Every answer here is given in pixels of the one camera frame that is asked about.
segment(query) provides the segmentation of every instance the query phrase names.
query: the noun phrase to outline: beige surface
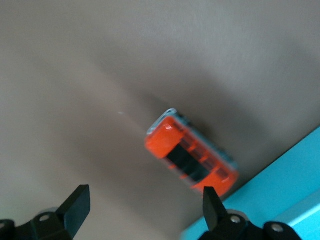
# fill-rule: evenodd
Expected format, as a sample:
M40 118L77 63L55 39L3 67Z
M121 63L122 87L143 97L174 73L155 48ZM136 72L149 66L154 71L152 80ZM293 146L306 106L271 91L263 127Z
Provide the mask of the beige surface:
M234 156L236 188L318 126L319 1L233 2L2 2L0 219L90 184L75 239L177 239L202 200L144 149L166 109Z

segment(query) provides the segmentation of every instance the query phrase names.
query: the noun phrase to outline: blue surface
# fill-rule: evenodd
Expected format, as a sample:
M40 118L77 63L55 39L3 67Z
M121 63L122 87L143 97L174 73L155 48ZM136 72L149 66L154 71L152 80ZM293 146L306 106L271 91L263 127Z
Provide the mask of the blue surface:
M287 216L294 212L294 207L310 199L311 205L306 211L313 209L312 214L287 218L291 225L304 240L320 239L320 213L317 206L320 198L314 198L320 189L320 127L295 145L277 161L253 178L244 187L224 201L226 209L244 212L251 222L262 227L265 222ZM197 240L207 225L201 218L181 235L182 240Z

